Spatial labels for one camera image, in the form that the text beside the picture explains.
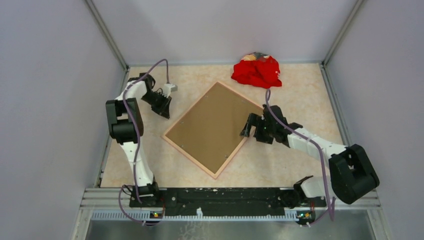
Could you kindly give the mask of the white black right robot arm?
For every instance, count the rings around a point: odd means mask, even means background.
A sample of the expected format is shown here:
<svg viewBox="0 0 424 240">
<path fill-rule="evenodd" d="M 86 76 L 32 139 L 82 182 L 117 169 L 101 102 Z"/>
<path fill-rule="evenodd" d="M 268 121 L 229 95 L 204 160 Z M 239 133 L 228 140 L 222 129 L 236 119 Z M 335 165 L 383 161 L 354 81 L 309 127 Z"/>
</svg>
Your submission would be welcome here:
<svg viewBox="0 0 424 240">
<path fill-rule="evenodd" d="M 250 113 L 240 135 L 248 138 L 251 129 L 254 129 L 256 141 L 277 142 L 301 151 L 320 161 L 323 171 L 329 173 L 321 177 L 306 176 L 294 184 L 293 200 L 299 206 L 307 206 L 317 197 L 335 197 L 350 205 L 380 185 L 362 146 L 334 143 L 311 133 L 299 123 L 288 123 L 277 105 L 265 105 L 262 115 Z"/>
</svg>

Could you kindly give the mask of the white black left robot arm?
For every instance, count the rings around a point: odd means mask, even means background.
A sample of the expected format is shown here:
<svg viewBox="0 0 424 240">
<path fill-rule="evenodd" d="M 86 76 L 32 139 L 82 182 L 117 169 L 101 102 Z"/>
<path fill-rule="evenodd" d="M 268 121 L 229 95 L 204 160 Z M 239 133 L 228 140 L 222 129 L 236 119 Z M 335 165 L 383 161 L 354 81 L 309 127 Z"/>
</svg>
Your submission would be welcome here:
<svg viewBox="0 0 424 240">
<path fill-rule="evenodd" d="M 149 207 L 160 202 L 158 184 L 155 181 L 143 148 L 145 126 L 139 104 L 147 103 L 159 116 L 170 118 L 171 93 L 178 87 L 166 82 L 154 90 L 155 79 L 148 73 L 130 78 L 122 93 L 105 103 L 109 135 L 123 149 L 133 176 L 134 198 Z"/>
</svg>

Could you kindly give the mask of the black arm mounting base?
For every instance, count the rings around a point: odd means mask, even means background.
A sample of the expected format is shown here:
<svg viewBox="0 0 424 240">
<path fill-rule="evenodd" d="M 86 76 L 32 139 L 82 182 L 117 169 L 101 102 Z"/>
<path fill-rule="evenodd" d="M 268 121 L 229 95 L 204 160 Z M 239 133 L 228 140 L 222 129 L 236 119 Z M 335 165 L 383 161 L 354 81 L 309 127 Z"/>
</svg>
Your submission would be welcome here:
<svg viewBox="0 0 424 240">
<path fill-rule="evenodd" d="M 140 200 L 131 194 L 131 208 L 160 208 L 167 217 L 194 216 L 200 209 L 205 217 L 283 216 L 285 209 L 326 207 L 320 197 L 306 198 L 292 187 L 161 188 Z"/>
</svg>

